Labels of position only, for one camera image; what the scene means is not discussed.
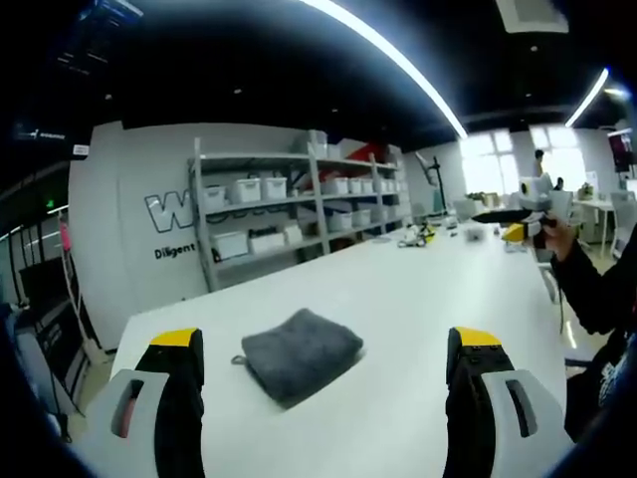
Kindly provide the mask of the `person's right hand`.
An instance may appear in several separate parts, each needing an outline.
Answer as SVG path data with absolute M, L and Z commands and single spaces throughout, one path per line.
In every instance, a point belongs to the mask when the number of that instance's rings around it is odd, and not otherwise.
M 542 224 L 542 231 L 546 248 L 553 252 L 557 261 L 563 262 L 575 242 L 573 229 L 556 218 L 550 218 Z

